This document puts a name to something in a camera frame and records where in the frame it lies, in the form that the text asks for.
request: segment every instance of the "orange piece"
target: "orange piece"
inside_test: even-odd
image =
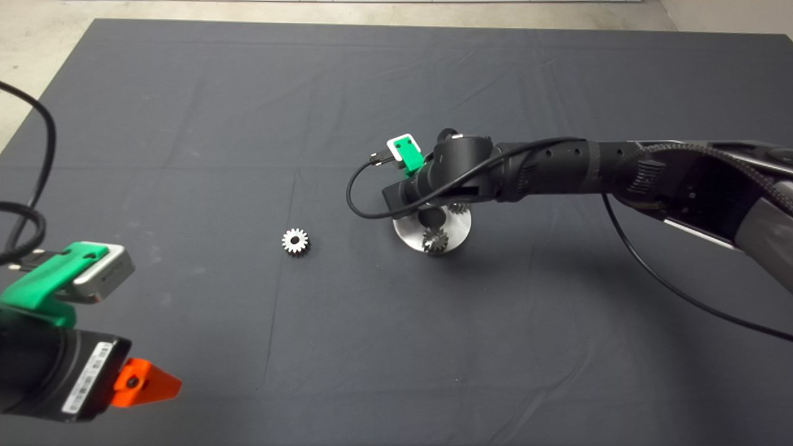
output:
[[[137,406],[147,402],[164,401],[176,397],[182,381],[158,369],[145,359],[129,358],[121,368],[110,402],[116,407]]]

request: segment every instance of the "metal gear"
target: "metal gear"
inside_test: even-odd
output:
[[[311,241],[303,229],[292,228],[286,231],[283,238],[281,238],[281,245],[287,254],[297,257],[302,256],[311,248]]]
[[[421,247],[430,256],[443,254],[448,245],[449,236],[443,229],[424,231],[424,240],[421,243]]]
[[[451,213],[465,213],[471,209],[471,205],[468,203],[451,203],[447,207]]]

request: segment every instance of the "circular metal plate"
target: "circular metal plate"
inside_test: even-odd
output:
[[[446,215],[446,223],[441,226],[447,236],[449,236],[449,244],[446,246],[446,252],[454,250],[465,241],[468,233],[471,232],[471,211],[467,210],[464,213],[452,213],[446,206],[441,206],[441,210]],[[427,230],[421,223],[417,213],[402,217],[399,220],[394,220],[394,229],[396,234],[406,243],[407,246],[419,252],[424,252],[422,243],[424,242],[424,231]]]

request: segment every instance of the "table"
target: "table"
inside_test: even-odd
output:
[[[42,98],[45,247],[128,247],[137,272],[78,328],[183,390],[84,425],[4,417],[0,443],[785,444],[793,347],[655,283],[599,197],[474,206],[432,259],[343,189],[389,138],[430,149],[447,126],[793,144],[791,97],[783,36],[97,20]],[[26,197],[43,137],[31,116],[2,153],[3,198]],[[360,206],[398,175],[367,172]],[[793,330],[749,259],[617,210],[674,283]],[[280,248],[292,227],[304,258]]]

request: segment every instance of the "gear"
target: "gear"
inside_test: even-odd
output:
[[[466,213],[471,209],[471,205],[468,203],[451,203],[447,207],[451,213]]]
[[[443,229],[424,231],[424,240],[421,243],[424,252],[430,256],[443,254],[449,244],[449,236]]]
[[[283,238],[281,238],[281,244],[284,247],[284,251],[294,257],[302,256],[311,248],[308,234],[303,229],[296,228],[286,231]]]

